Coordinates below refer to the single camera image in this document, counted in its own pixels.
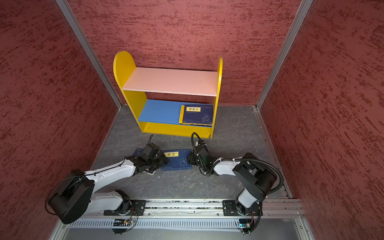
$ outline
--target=metal mounting plate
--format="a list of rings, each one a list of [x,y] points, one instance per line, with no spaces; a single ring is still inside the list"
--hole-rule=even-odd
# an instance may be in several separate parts
[[[137,216],[143,216],[146,202],[147,202],[146,200],[131,200],[133,208],[137,212]],[[125,214],[125,216],[131,216],[131,215],[132,215],[132,210],[129,210]],[[118,214],[116,211],[105,210],[104,216],[121,216],[121,215]]]
[[[223,212],[224,212],[224,216],[239,216],[236,210],[236,205],[234,200],[223,201]]]

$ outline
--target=book cover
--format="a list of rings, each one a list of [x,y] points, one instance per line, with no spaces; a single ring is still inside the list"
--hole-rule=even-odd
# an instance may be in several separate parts
[[[179,123],[212,126],[213,112],[213,105],[182,105]]]
[[[191,152],[191,149],[166,150],[163,152],[169,162],[167,165],[161,167],[162,172],[192,169],[192,165],[188,164],[187,160],[187,156]]]

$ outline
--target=yellow bookshelf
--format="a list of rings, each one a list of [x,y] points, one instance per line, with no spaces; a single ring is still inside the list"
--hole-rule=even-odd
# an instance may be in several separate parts
[[[118,52],[113,72],[119,88],[142,132],[212,138],[220,93],[223,58],[217,72],[163,68],[139,68],[130,53]],[[147,99],[145,92],[211,96],[214,105],[212,127],[179,124],[181,105],[197,104]]]

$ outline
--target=metal corner post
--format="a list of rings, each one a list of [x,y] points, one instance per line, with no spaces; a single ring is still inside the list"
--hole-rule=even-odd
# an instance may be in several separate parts
[[[307,15],[307,12],[308,12],[311,4],[312,4],[312,1],[313,0],[303,0],[299,6],[299,9],[297,10],[296,16],[293,19],[292,25],[291,25],[291,27],[288,31],[288,34],[285,38],[283,46],[281,47],[279,55],[277,56],[276,62],[272,67],[271,74],[269,75],[269,77],[265,83],[265,86],[263,88],[263,91],[262,91],[262,93],[261,93],[261,95],[260,95],[260,97],[256,103],[256,108],[258,110],[261,109],[261,106],[262,106],[269,90],[271,89],[271,86],[272,86],[272,84],[273,84],[273,82],[277,76],[277,73],[279,72],[280,67],[284,62],[285,57],[287,56],[287,53],[288,53],[289,49],[291,48],[293,40],[295,39],[296,34],[299,31],[300,26],[303,23],[305,16]]]
[[[107,74],[105,73],[103,66],[101,65],[99,59],[96,56],[96,53],[93,51],[91,44],[89,43],[87,37],[85,36],[83,30],[80,27],[80,24],[78,23],[76,17],[74,16],[71,7],[69,6],[67,0],[56,0],[56,3],[59,5],[62,13],[64,14],[65,18],[67,19],[68,23],[70,24],[73,32],[75,33],[77,39],[79,40],[80,44],[83,46],[86,54],[88,55],[89,59],[91,60],[93,66],[95,67],[97,73],[99,74],[101,80],[103,81],[105,87],[107,88],[109,94],[113,98],[113,101],[115,101],[116,106],[120,109],[122,106],[122,102],[117,95],[115,89],[113,88],[111,81],[109,80]]]

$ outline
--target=yellow book label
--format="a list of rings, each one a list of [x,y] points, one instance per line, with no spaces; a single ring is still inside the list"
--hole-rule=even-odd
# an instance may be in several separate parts
[[[201,108],[187,107],[187,112],[200,112]]]
[[[179,156],[179,152],[166,152],[166,153],[164,153],[164,155],[166,157],[178,157]]]

